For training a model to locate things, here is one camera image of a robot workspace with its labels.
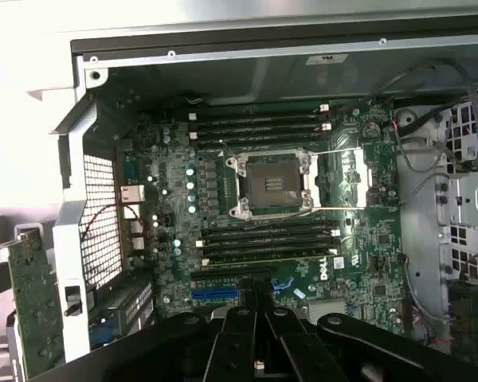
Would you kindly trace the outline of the black expansion slot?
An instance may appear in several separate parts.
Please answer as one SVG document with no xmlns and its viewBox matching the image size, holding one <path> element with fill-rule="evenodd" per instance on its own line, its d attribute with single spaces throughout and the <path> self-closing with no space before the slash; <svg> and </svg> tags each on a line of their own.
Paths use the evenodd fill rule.
<svg viewBox="0 0 478 382">
<path fill-rule="evenodd" d="M 214 271 L 195 271 L 190 274 L 193 281 L 203 279 L 224 279 L 236 278 L 243 275 L 265 275 L 270 274 L 269 269 L 234 269 L 234 270 L 214 270 Z"/>
</svg>

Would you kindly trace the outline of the green motherboard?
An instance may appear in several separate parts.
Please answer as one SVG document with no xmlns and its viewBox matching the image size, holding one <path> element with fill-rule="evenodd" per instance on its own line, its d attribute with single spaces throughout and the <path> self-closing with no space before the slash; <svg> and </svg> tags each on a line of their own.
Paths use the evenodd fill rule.
<svg viewBox="0 0 478 382">
<path fill-rule="evenodd" d="M 238 304 L 238 283 L 242 279 L 267 280 L 278 306 L 286 306 L 308 317 L 312 300 L 341 298 L 346 315 L 402 334 L 404 321 L 401 201 L 398 192 L 398 165 L 395 158 L 394 111 L 388 101 L 351 100 L 296 101 L 322 103 L 319 111 L 263 113 L 255 115 L 314 114 L 319 119 L 250 121 L 243 123 L 189 123 L 189 119 L 230 115 L 202 115 L 205 104 L 142 111 L 136 124 L 117 146 L 124 217 L 122 231 L 127 255 L 134 265 L 149 267 L 154 277 L 157 315 L 168 318 L 182 312 L 209 317 L 221 308 Z M 331 123 L 320 129 L 239 130 L 239 132 L 318 132 L 321 139 L 288 142 L 210 142 L 190 140 L 194 128 L 281 123 Z M 377 123 L 382 136 L 365 140 L 362 127 Z M 224 161 L 232 154 L 251 151 L 303 148 L 316 154 L 321 207 L 309 214 L 284 219 L 246 221 L 228 214 L 232 183 Z M 269 229 L 259 232 L 204 236 L 209 228 L 278 224 L 305 220 L 337 220 L 337 228 Z M 305 244 L 246 244 L 198 248 L 196 240 L 238 237 L 329 235 L 336 249 L 302 251 L 276 255 L 235 255 L 207 257 L 204 251 L 237 248 L 270 248 Z M 241 261 L 279 259 L 336 253 L 336 257 L 203 267 L 203 259 Z M 269 269 L 270 274 L 193 281 L 195 271 Z M 238 297 L 226 302 L 197 304 L 190 292 L 200 288 L 236 287 Z"/>
</svg>

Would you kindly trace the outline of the black RAM slot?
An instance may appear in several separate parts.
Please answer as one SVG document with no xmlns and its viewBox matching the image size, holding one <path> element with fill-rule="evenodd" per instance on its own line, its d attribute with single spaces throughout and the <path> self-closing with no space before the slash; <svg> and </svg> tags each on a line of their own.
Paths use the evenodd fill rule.
<svg viewBox="0 0 478 382">
<path fill-rule="evenodd" d="M 189 138 L 200 143 L 210 142 L 288 142 L 297 139 L 321 139 L 325 137 L 324 133 L 318 132 L 239 132 L 232 134 L 203 134 L 198 132 L 190 132 Z"/>
<path fill-rule="evenodd" d="M 309 235 L 301 236 L 270 236 L 270 237 L 238 237 L 238 238 L 219 238 L 218 240 L 201 239 L 196 240 L 195 245 L 198 248 L 217 247 L 224 245 L 246 245 L 246 244 L 305 244 L 313 242 L 334 242 L 335 237 L 329 235 Z"/>
<path fill-rule="evenodd" d="M 247 124 L 247 125 L 221 125 L 221 126 L 211 126 L 211 127 L 202 127 L 194 128 L 194 131 L 198 133 L 215 133 L 218 131 L 239 131 L 239 130 L 281 130 L 281 129 L 320 129 L 322 126 L 331 126 L 331 123 L 318 122 L 318 123 L 281 123 L 281 124 Z"/>
<path fill-rule="evenodd" d="M 269 229 L 296 229 L 296 228 L 337 228 L 339 222 L 337 220 L 305 220 L 299 222 L 285 222 L 278 224 L 264 224 L 264 225 L 244 225 L 224 228 L 209 228 L 202 231 L 204 236 L 211 236 L 217 234 L 238 234 L 247 232 L 259 232 Z"/>
<path fill-rule="evenodd" d="M 242 116 L 222 116 L 216 118 L 196 118 L 196 119 L 189 119 L 189 123 L 243 123 L 243 122 L 250 122 L 250 121 L 275 121 L 275 120 L 293 120 L 293 119 L 319 119 L 318 115 L 314 114 L 287 114 L 287 115 L 242 115 Z"/>
<path fill-rule="evenodd" d="M 270 248 L 237 248 L 222 251 L 204 251 L 203 255 L 207 257 L 235 256 L 235 255 L 276 255 L 284 253 L 308 252 L 316 250 L 336 249 L 337 244 L 313 243 L 309 245 L 290 245 L 277 246 Z"/>
<path fill-rule="evenodd" d="M 205 107 L 198 110 L 202 115 L 255 115 L 263 113 L 310 112 L 319 111 L 322 103 L 263 103 L 252 105 L 229 105 Z"/>
<path fill-rule="evenodd" d="M 229 265 L 244 265 L 244 264 L 253 264 L 253 263 L 279 263 L 287 261 L 300 261 L 300 260 L 310 260 L 310 259 L 323 259 L 326 257 L 336 257 L 336 253 L 323 253 L 319 255 L 306 255 L 306 256 L 297 256 L 297 257 L 288 257 L 288 258 L 279 258 L 279 259 L 255 259 L 255 260 L 241 260 L 241 261 L 212 261 L 211 259 L 203 259 L 203 267 L 223 267 Z"/>
</svg>

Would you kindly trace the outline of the silver chipset heatsink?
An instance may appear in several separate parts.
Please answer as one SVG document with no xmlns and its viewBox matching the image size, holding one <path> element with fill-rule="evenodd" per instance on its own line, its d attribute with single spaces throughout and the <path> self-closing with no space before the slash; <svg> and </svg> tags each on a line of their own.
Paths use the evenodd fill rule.
<svg viewBox="0 0 478 382">
<path fill-rule="evenodd" d="M 308 303 L 309 322 L 316 325 L 318 320 L 331 313 L 346 313 L 346 302 L 341 299 L 312 300 Z"/>
</svg>

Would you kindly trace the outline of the blue expansion slot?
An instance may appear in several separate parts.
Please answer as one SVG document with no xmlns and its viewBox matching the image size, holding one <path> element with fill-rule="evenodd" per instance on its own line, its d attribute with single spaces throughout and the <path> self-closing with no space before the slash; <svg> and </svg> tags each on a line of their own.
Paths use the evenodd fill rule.
<svg viewBox="0 0 478 382">
<path fill-rule="evenodd" d="M 220 286 L 200 288 L 190 292 L 190 298 L 197 304 L 226 302 L 238 297 L 237 288 L 234 286 Z"/>
</svg>

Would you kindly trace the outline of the metal disk bay cage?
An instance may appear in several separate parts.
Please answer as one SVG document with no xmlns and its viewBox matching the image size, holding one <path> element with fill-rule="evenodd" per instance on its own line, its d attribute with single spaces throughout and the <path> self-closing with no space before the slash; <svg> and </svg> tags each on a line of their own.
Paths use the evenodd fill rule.
<svg viewBox="0 0 478 382">
<path fill-rule="evenodd" d="M 459 171 L 447 163 L 449 227 L 453 272 L 478 283 L 478 170 Z"/>
</svg>

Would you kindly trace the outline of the CPU socket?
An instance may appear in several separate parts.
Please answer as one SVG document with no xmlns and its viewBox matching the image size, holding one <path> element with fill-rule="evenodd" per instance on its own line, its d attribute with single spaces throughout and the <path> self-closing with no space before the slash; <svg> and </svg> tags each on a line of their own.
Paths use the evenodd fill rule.
<svg viewBox="0 0 478 382">
<path fill-rule="evenodd" d="M 316 154 L 303 148 L 232 154 L 228 214 L 246 221 L 284 219 L 321 207 Z"/>
</svg>

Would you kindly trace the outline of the black open PC case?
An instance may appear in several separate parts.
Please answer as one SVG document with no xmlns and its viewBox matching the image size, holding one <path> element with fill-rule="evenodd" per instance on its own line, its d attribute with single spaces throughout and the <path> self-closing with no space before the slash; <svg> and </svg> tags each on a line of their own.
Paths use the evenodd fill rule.
<svg viewBox="0 0 478 382">
<path fill-rule="evenodd" d="M 117 146 L 142 111 L 351 100 L 393 108 L 407 330 L 478 364 L 450 333 L 447 163 L 478 170 L 478 14 L 75 40 L 76 104 L 57 128 L 53 229 L 65 358 L 160 322 L 154 277 L 126 253 Z"/>
</svg>

